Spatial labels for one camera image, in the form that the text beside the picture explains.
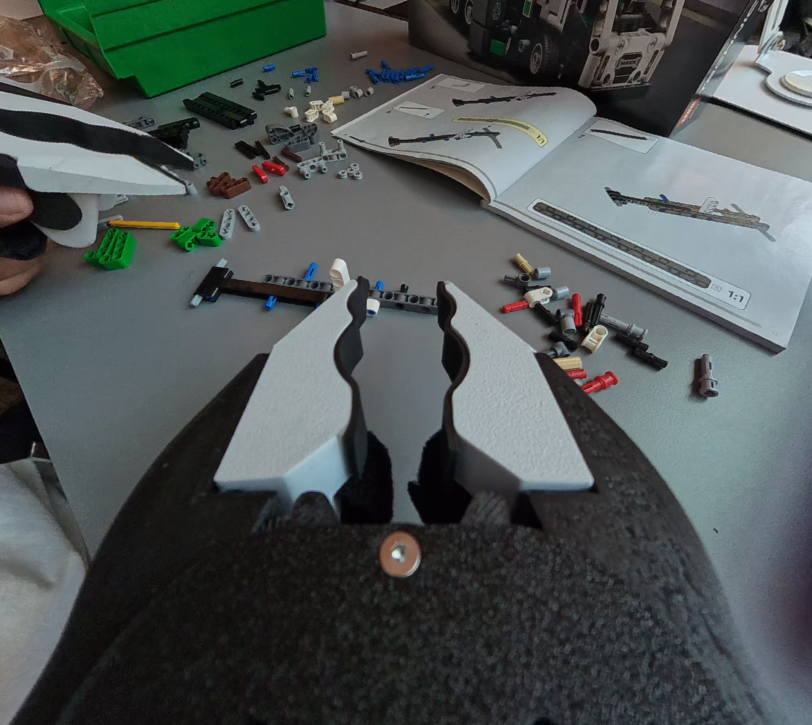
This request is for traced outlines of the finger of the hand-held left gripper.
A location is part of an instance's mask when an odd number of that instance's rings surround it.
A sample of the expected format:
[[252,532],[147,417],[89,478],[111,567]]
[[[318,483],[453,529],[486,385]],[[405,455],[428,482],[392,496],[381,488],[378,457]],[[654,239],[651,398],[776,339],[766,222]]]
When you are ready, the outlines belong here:
[[195,171],[195,161],[156,140],[170,160],[147,163],[122,153],[80,148],[72,143],[40,141],[2,131],[2,155],[16,163],[26,188],[39,193],[89,195],[182,195],[181,182]]
[[20,88],[2,88],[1,111],[3,135],[39,143],[70,144],[86,151],[132,157],[154,166],[194,169],[194,161],[184,151],[146,132]]

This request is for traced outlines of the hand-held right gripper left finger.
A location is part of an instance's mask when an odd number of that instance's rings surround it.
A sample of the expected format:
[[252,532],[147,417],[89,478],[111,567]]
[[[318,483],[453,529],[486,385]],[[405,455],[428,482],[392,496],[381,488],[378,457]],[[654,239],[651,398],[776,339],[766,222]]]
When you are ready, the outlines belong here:
[[273,346],[214,475],[220,491],[342,501],[368,454],[352,377],[368,295],[364,277],[351,280]]

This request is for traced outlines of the long lego beam subassembly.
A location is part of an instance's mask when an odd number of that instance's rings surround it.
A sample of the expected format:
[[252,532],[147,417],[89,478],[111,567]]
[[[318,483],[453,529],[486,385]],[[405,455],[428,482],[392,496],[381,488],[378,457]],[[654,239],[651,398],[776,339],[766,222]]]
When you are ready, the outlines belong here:
[[[267,310],[276,304],[295,304],[303,307],[323,304],[340,288],[330,282],[315,279],[317,266],[311,265],[304,277],[266,275],[261,281],[245,280],[235,277],[222,258],[213,265],[200,280],[189,301],[191,308],[201,304],[213,304],[223,295],[261,301]],[[437,299],[434,296],[414,294],[406,285],[399,290],[389,290],[379,282],[370,287],[366,293],[367,313],[375,316],[381,309],[401,313],[436,316],[439,313]]]

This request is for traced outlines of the pile of black lego beams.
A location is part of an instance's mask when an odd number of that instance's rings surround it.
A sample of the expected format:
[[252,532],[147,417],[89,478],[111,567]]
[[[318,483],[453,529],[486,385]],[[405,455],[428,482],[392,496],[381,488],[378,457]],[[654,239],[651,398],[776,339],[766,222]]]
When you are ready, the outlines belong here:
[[160,126],[156,126],[148,131],[147,134],[153,138],[165,143],[166,145],[180,151],[188,149],[188,138],[192,130],[200,127],[200,122],[197,118],[185,118],[179,121],[172,121]]

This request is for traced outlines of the pile of mixed lego pins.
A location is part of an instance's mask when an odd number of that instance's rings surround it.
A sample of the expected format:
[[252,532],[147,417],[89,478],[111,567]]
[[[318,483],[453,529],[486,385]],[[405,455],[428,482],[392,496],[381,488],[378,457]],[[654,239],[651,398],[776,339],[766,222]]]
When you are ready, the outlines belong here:
[[542,353],[583,393],[594,395],[620,383],[612,372],[590,376],[582,363],[582,354],[597,353],[608,339],[620,344],[630,358],[656,372],[667,368],[667,361],[650,349],[646,328],[617,320],[606,312],[604,293],[584,300],[567,286],[553,285],[549,267],[534,266],[520,253],[514,254],[511,262],[516,271],[504,275],[502,282],[516,290],[517,299],[502,305],[500,312],[533,313],[547,328]]

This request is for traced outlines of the cluster of black lego pins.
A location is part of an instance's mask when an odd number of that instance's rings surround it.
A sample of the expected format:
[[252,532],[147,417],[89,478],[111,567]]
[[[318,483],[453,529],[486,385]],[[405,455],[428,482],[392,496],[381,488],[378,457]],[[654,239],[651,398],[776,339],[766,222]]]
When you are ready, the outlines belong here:
[[[245,84],[246,81],[242,78],[229,81],[229,87],[231,89],[243,87]],[[281,90],[282,90],[281,86],[277,83],[267,83],[262,80],[257,80],[255,87],[251,93],[251,97],[256,101],[265,101],[267,97],[277,94]]]

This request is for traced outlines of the single grey lego pin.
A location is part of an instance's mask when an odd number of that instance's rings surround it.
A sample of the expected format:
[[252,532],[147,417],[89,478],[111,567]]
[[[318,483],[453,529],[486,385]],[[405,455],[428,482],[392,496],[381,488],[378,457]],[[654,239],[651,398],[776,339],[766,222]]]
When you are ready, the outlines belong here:
[[701,354],[694,362],[694,382],[692,394],[703,399],[719,395],[718,379],[714,373],[710,354]]

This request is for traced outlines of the cluster of cream lego connectors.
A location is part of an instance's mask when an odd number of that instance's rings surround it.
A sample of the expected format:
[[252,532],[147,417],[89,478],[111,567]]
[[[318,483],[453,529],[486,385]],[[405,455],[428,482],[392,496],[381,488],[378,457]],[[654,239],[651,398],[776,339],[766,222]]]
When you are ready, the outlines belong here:
[[325,101],[310,101],[309,106],[301,113],[295,105],[289,105],[283,109],[283,114],[291,120],[304,120],[306,123],[324,121],[332,124],[338,119],[336,108],[346,101],[347,97],[344,94],[329,96]]

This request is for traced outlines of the pile of blue lego pins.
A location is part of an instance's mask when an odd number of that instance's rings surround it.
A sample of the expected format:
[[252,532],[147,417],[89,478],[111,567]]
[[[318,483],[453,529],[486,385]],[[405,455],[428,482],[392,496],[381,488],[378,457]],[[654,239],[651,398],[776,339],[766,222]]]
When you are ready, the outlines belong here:
[[400,85],[407,82],[423,80],[432,70],[433,64],[395,69],[386,61],[382,60],[379,69],[367,68],[365,69],[365,73],[375,86],[380,84]]

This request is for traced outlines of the person's left hand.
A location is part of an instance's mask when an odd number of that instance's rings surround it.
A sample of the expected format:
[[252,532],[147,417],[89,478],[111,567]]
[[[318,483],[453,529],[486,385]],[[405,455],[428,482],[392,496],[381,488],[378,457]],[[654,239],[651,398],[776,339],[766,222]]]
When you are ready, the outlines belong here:
[[[1,187],[1,227],[27,220],[33,212],[33,203],[28,194],[20,189]],[[20,260],[1,255],[1,296],[19,292],[30,284],[45,267],[45,253],[35,259]]]

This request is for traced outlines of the crumpled plastic bag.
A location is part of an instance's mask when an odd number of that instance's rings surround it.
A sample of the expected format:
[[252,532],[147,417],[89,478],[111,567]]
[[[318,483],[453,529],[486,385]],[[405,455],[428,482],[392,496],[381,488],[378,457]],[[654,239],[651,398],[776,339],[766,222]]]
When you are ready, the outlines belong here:
[[85,65],[48,33],[8,17],[1,18],[1,81],[82,110],[104,97]]

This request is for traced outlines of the stack of long dark beams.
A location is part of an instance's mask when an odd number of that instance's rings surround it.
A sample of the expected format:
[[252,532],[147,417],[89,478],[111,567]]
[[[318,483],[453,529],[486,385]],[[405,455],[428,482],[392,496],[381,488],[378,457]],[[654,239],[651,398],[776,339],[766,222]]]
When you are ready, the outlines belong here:
[[255,123],[258,115],[252,108],[218,96],[210,91],[194,98],[184,98],[186,110],[230,130],[238,130]]

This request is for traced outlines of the open instruction booklet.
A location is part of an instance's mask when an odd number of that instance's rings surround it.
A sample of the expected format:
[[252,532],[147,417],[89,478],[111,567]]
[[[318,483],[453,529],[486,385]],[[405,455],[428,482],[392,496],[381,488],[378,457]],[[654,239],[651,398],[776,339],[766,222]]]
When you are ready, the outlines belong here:
[[333,130],[439,171],[529,231],[760,344],[811,274],[810,182],[600,118],[569,88],[437,74]]

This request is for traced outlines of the white sign stand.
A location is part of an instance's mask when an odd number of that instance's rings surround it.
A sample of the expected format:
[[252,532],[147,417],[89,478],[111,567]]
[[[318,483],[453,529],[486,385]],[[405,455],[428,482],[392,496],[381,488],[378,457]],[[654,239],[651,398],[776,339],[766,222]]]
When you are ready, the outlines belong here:
[[709,99],[810,138],[811,60],[782,49],[789,1],[772,2],[758,42],[741,49]]

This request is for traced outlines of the green lego beam frame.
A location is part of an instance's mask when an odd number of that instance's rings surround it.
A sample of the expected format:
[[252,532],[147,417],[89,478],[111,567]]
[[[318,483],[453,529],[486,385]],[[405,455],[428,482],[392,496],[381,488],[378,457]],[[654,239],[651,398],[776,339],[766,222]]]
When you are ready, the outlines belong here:
[[130,231],[111,227],[97,248],[83,254],[83,260],[97,268],[119,271],[131,266],[137,241]]

